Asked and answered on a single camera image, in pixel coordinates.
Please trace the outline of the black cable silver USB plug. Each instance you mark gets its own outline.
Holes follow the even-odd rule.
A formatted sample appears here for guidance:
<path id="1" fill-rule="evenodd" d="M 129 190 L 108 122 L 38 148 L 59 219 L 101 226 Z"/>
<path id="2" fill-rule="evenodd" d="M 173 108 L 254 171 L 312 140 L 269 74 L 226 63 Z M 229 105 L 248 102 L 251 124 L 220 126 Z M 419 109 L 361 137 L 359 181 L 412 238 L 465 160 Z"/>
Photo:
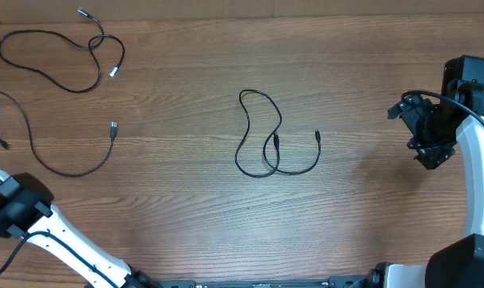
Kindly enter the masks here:
<path id="1" fill-rule="evenodd" d="M 56 32 L 56 31 L 52 31 L 52 30 L 40 30 L 40 29 L 24 29 L 24 30 L 12 30 L 6 34 L 4 34 L 1 38 L 0 38 L 0 59 L 2 61 L 4 61 L 4 63 L 10 65 L 10 66 L 13 66 L 17 69 L 21 69 L 21 70 L 27 70 L 29 72 L 32 72 L 32 73 L 36 73 L 36 74 L 39 74 L 40 76 L 43 76 L 44 78 L 46 78 L 47 80 L 49 80 L 50 82 L 52 82 L 53 84 L 56 85 L 56 87 L 66 91 L 66 92 L 69 92 L 69 93 L 72 93 L 72 94 L 84 94 L 84 93 L 89 93 L 95 89 L 97 89 L 101 83 L 101 80 L 102 80 L 102 68 L 101 68 L 101 65 L 98 61 L 98 58 L 96 57 L 94 51 L 99 48 L 105 40 L 109 39 L 109 40 L 113 40 L 115 41 L 117 44 L 120 45 L 120 48 L 121 48 L 121 54 L 120 54 L 120 57 L 119 57 L 119 60 L 118 62 L 113 66 L 113 68 L 110 70 L 110 72 L 108 73 L 108 76 L 110 78 L 114 78 L 118 72 L 120 71 L 120 68 L 124 62 L 124 58 L 126 56 L 126 47 L 124 45 L 124 43 L 122 42 L 122 40 L 112 34 L 107 34 L 104 30 L 104 28 L 102 27 L 102 24 L 100 23 L 99 20 L 96 19 L 95 16 L 91 15 L 89 12 L 87 12 L 86 10 L 84 10 L 83 8 L 78 8 L 77 9 L 77 12 L 83 16 L 84 18 L 87 18 L 88 20 L 92 21 L 96 27 L 99 29 L 99 34 L 93 36 L 90 38 L 90 40 L 87 42 L 87 44 L 85 45 L 81 45 L 75 41 L 73 41 L 71 38 L 68 38 L 67 36 L 65 36 L 64 34 L 61 34 L 59 32 Z M 21 65 L 21 64 L 18 64 L 16 62 L 12 62 L 11 60 L 9 60 L 8 58 L 5 57 L 4 53 L 2 52 L 2 48 L 4 47 L 4 45 L 6 44 L 6 42 L 8 40 L 10 40 L 12 37 L 14 36 L 19 36 L 19 35 L 26 35 L 26 34 L 48 34 L 48 35 L 53 35 L 57 38 L 60 38 L 61 40 L 63 40 L 64 42 L 67 42 L 69 44 L 71 44 L 72 46 L 76 47 L 77 49 L 79 50 L 85 50 L 89 53 L 89 55 L 92 57 L 92 60 L 96 66 L 96 70 L 97 70 L 97 77 L 94 81 L 93 84 L 91 84 L 90 86 L 88 86 L 87 88 L 84 88 L 84 89 L 80 89 L 80 90 L 75 90 L 75 89 L 71 89 L 71 88 L 68 88 L 66 86 L 64 86 L 63 84 L 61 84 L 60 82 L 58 82 L 57 80 L 55 80 L 54 78 L 52 78 L 50 75 L 48 75 L 47 73 L 45 73 L 44 71 L 42 70 L 39 70 L 39 69 L 36 69 L 36 68 L 33 68 L 33 67 L 30 67 L 30 66 L 24 66 L 24 65 Z"/>

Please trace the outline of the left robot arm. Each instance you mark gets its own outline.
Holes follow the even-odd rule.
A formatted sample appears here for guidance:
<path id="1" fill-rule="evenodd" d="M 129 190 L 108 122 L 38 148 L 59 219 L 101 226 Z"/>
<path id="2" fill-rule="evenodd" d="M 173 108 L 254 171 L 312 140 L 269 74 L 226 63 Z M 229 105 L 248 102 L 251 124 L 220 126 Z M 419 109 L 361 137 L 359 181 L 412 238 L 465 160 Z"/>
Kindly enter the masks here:
<path id="1" fill-rule="evenodd" d="M 89 287 L 159 287 L 89 240 L 56 205 L 49 189 L 28 173 L 9 175 L 0 170 L 0 238 L 18 238 L 0 275 L 26 243 L 38 246 L 88 281 Z"/>

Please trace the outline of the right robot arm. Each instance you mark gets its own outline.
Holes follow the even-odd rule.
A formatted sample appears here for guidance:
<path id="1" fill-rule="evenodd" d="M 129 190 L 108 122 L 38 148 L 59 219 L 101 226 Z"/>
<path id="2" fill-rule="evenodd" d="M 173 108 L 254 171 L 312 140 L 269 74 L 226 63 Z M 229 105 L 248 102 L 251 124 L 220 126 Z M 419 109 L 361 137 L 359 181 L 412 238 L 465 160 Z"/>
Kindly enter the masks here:
<path id="1" fill-rule="evenodd" d="M 484 287 L 484 58 L 462 55 L 446 62 L 440 93 L 410 90 L 389 108 L 412 134 L 407 146 L 434 170 L 462 152 L 466 224 L 462 239 L 434 253 L 427 264 L 382 262 L 355 287 Z"/>

